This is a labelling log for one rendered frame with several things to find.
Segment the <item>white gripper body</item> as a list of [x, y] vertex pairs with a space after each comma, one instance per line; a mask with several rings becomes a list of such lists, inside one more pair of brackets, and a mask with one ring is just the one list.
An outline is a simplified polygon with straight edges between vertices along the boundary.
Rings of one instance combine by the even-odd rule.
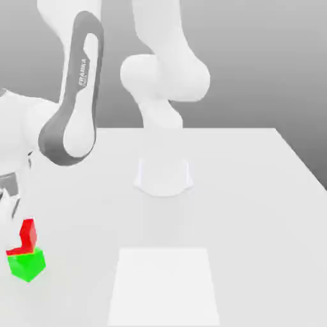
[[15, 218], [19, 208], [20, 195], [11, 196], [0, 192], [0, 235], [4, 238], [15, 238], [18, 234], [20, 219]]

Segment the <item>small red cube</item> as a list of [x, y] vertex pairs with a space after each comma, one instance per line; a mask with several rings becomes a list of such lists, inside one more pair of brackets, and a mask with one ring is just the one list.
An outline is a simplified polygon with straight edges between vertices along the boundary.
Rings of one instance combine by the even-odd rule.
[[37, 233], [35, 229], [34, 219], [25, 219], [19, 232], [21, 246], [6, 251], [7, 256], [32, 254], [36, 246]]

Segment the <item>small green cube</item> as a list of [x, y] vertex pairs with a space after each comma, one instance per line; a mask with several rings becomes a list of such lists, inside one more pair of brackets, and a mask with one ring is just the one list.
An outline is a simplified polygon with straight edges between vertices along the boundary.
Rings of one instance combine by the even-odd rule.
[[43, 250], [36, 247], [33, 253], [7, 257], [12, 275], [25, 282], [31, 282], [46, 267]]

